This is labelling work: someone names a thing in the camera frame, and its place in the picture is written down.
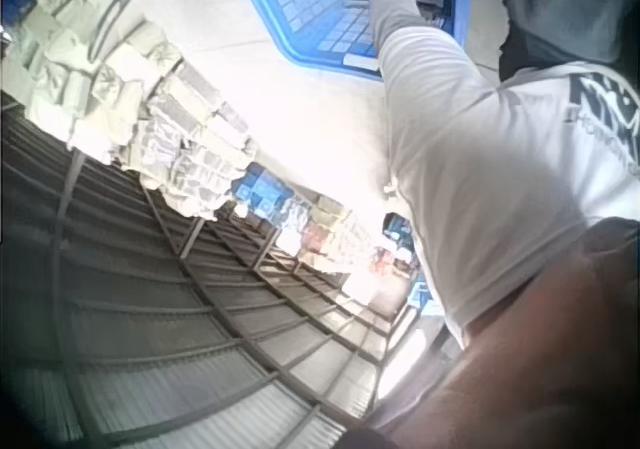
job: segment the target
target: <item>blue plastic basket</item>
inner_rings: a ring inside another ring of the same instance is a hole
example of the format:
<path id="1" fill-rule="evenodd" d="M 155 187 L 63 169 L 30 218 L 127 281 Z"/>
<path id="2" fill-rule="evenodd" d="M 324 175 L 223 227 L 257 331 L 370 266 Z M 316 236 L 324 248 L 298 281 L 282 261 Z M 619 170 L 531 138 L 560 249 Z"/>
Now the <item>blue plastic basket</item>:
<path id="1" fill-rule="evenodd" d="M 380 78 L 366 2 L 363 6 L 353 0 L 252 1 L 276 45 L 291 61 Z M 464 46 L 471 0 L 442 2 L 442 28 Z"/>

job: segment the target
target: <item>white t-shirt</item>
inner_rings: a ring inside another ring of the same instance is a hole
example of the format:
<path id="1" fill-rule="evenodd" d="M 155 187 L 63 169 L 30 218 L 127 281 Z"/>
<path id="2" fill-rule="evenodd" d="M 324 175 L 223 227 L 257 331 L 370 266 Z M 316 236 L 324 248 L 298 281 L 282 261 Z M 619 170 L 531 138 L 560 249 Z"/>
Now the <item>white t-shirt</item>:
<path id="1" fill-rule="evenodd" d="M 452 333 L 600 219 L 640 219 L 640 99 L 591 64 L 525 70 L 497 89 L 430 27 L 380 50 L 390 164 Z"/>

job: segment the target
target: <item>person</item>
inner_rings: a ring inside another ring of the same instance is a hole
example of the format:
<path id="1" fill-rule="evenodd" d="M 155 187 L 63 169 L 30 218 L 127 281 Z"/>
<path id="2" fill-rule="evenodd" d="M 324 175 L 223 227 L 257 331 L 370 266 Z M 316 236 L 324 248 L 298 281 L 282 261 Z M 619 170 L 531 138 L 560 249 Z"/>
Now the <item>person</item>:
<path id="1" fill-rule="evenodd" d="M 640 447 L 637 0 L 505 4 L 496 88 L 416 0 L 370 0 L 391 173 L 464 351 L 336 448 Z"/>

